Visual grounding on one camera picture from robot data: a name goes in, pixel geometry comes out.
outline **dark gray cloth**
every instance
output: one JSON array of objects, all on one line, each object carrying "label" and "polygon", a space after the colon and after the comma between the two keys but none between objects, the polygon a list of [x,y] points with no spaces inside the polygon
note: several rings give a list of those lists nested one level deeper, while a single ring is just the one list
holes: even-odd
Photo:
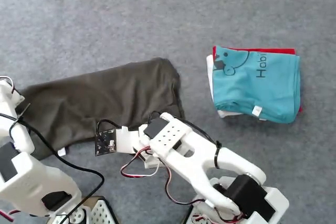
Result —
[{"label": "dark gray cloth", "polygon": [[[20,108],[31,103],[25,121],[59,150],[92,139],[99,119],[135,128],[146,123],[153,111],[183,116],[179,88],[173,65],[155,58],[30,86],[22,91],[26,100]],[[32,139],[33,156],[51,154],[37,136]]]}]

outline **circuit board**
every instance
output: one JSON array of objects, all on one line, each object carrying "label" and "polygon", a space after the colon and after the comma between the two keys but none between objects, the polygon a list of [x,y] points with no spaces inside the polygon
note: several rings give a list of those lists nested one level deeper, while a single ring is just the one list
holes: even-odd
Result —
[{"label": "circuit board", "polygon": [[116,145],[116,130],[110,129],[99,132],[100,137],[96,136],[95,140],[95,155],[104,155],[117,151]]}]

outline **wire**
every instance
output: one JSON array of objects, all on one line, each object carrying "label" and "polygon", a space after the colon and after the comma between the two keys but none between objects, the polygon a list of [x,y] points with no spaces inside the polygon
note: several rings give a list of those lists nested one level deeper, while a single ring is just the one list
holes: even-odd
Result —
[{"label": "wire", "polygon": [[135,154],[135,156],[127,163],[127,164],[125,164],[124,166],[122,166],[121,167],[121,169],[120,169],[120,173],[121,173],[121,175],[122,176],[124,176],[124,177],[127,177],[127,178],[144,178],[144,177],[152,177],[152,176],[154,176],[157,172],[158,172],[158,170],[159,170],[159,168],[160,168],[160,162],[157,164],[157,167],[156,167],[156,170],[155,170],[155,172],[153,172],[152,174],[128,174],[128,173],[124,173],[124,171],[123,170],[125,170],[125,168],[126,167],[128,167],[142,152],[144,152],[144,151],[147,151],[147,150],[150,150],[150,147],[149,146],[146,146],[146,147],[144,147],[144,148],[142,148],[141,150],[139,150],[136,154]]},{"label": "wire", "polygon": [[171,194],[169,193],[169,189],[168,189],[169,184],[170,184],[170,182],[172,181],[172,171],[170,170],[170,168],[169,168],[169,167],[168,167],[168,166],[167,166],[167,165],[166,165],[160,158],[159,158],[159,160],[160,160],[161,163],[164,165],[164,167],[166,168],[167,173],[168,173],[168,179],[167,179],[166,184],[165,184],[165,186],[164,186],[164,191],[165,191],[165,193],[167,194],[168,198],[169,198],[172,202],[174,202],[175,204],[178,204],[178,205],[191,205],[191,204],[193,204],[193,203],[200,202],[200,201],[205,202],[205,199],[196,199],[196,200],[193,200],[193,201],[191,201],[191,202],[180,202],[180,201],[174,199],[174,198],[171,196]]},{"label": "wire", "polygon": [[96,174],[96,175],[98,175],[101,178],[101,182],[98,184],[98,186],[96,186],[95,189],[93,189],[86,197],[84,197],[84,199],[79,204],[77,204],[69,213],[67,213],[66,216],[64,217],[64,219],[59,223],[59,224],[63,224],[87,199],[89,199],[104,184],[104,182],[105,182],[104,176],[100,172],[98,172],[96,170],[88,169],[88,168],[84,168],[84,167],[80,167],[80,166],[74,165],[73,163],[71,163],[69,161],[66,161],[65,159],[63,159],[62,157],[60,157],[58,155],[58,153],[54,150],[54,148],[51,146],[51,144],[49,144],[47,142],[47,140],[43,137],[43,135],[37,129],[35,129],[31,125],[29,125],[27,122],[23,121],[22,118],[17,119],[17,118],[14,118],[12,116],[9,116],[9,115],[6,115],[6,114],[2,114],[2,113],[0,113],[0,116],[2,116],[4,118],[7,118],[7,119],[10,119],[12,121],[18,120],[17,123],[19,123],[19,124],[27,127],[32,132],[34,132],[41,139],[41,141],[48,147],[48,149],[52,152],[52,154],[58,160],[60,160],[62,163],[66,164],[67,166],[70,166],[71,168],[76,169],[76,170],[81,170],[83,172]]},{"label": "wire", "polygon": [[21,211],[20,211],[20,210],[17,210],[17,209],[14,209],[14,210],[12,210],[12,211],[9,211],[8,214],[9,214],[9,215],[13,215],[13,214],[16,214],[16,213],[18,213],[18,212],[21,212]]},{"label": "wire", "polygon": [[208,139],[210,142],[212,142],[213,144],[215,144],[215,141],[213,141],[213,139],[205,132],[203,131],[200,127],[196,126],[195,124],[187,121],[186,119],[182,119],[178,116],[174,116],[175,118],[179,119],[181,122],[189,125],[191,128],[196,129],[197,131],[199,131],[206,139]]},{"label": "wire", "polygon": [[[152,122],[152,116],[153,116],[154,113],[158,113],[159,115],[161,115],[161,113],[160,113],[159,111],[154,110],[154,111],[149,115],[149,117],[148,117],[148,124],[150,124],[150,123]],[[178,117],[178,116],[175,116],[175,115],[174,115],[174,117],[175,117],[176,119],[179,119],[181,122],[183,122],[183,123],[189,125],[191,128],[196,129],[196,130],[199,131],[199,132],[200,132],[206,139],[208,139],[208,140],[209,140],[210,142],[212,142],[213,144],[216,144],[215,141],[214,141],[214,140],[213,140],[213,139],[212,139],[212,138],[211,138],[205,131],[203,131],[200,127],[196,126],[195,124],[189,122],[189,121],[186,120],[186,119],[182,119],[182,118],[180,118],[180,117]]]},{"label": "wire", "polygon": [[12,91],[11,93],[13,94],[14,93],[14,90],[15,90],[15,85],[14,85],[14,81],[11,79],[11,77],[8,77],[8,76],[0,76],[0,79],[5,79],[7,81],[10,82],[10,85],[12,86]]},{"label": "wire", "polygon": [[109,123],[112,124],[114,127],[116,127],[117,129],[121,129],[121,126],[116,124],[115,122],[108,120],[108,119],[101,119],[98,121],[97,126],[96,126],[96,135],[98,137],[98,139],[107,147],[107,143],[105,143],[105,140],[102,138],[102,136],[99,133],[99,127],[102,123]]},{"label": "wire", "polygon": [[152,113],[150,113],[150,115],[149,115],[149,117],[148,117],[148,124],[150,124],[150,123],[152,122],[152,117],[153,117],[153,114],[154,114],[154,113],[159,114],[159,117],[160,117],[160,115],[161,115],[161,113],[160,113],[159,111],[157,111],[157,110],[153,110]]},{"label": "wire", "polygon": [[14,128],[14,126],[17,124],[18,120],[20,120],[20,118],[23,116],[23,114],[26,112],[26,110],[29,108],[30,106],[30,103],[25,107],[25,109],[21,112],[21,114],[19,114],[17,116],[17,119],[14,121],[14,123],[9,127],[9,130],[8,130],[8,134],[9,134],[9,137],[14,141],[14,138],[12,136],[12,130]]},{"label": "wire", "polygon": [[2,210],[0,210],[0,215],[2,217],[4,217],[6,220],[8,220],[9,222],[13,222],[14,221],[14,219],[11,216],[9,216],[7,213],[3,212]]},{"label": "wire", "polygon": [[238,223],[239,221],[241,221],[241,219],[244,217],[244,215],[240,215],[240,216],[235,216],[232,220],[225,220],[221,217],[218,209],[215,207],[214,208],[215,211],[217,212],[218,214],[218,217],[220,218],[221,221],[225,222],[225,223]]}]

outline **folded blue t-shirt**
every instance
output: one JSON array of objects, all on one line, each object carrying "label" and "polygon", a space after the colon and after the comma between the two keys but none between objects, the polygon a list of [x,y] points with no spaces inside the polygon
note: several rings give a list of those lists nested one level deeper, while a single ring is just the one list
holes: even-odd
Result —
[{"label": "folded blue t-shirt", "polygon": [[217,110],[293,122],[300,107],[300,58],[296,55],[216,47],[213,95]]}]

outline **red cloth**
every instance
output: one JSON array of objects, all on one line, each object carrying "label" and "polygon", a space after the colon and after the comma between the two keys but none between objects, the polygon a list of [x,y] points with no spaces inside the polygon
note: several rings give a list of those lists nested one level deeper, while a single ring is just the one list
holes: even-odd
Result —
[{"label": "red cloth", "polygon": [[[289,54],[289,55],[295,55],[295,49],[294,48],[229,48],[237,51],[254,51],[254,52],[270,52],[270,53],[278,53],[278,54]],[[216,46],[212,48],[212,56],[216,56]]]}]

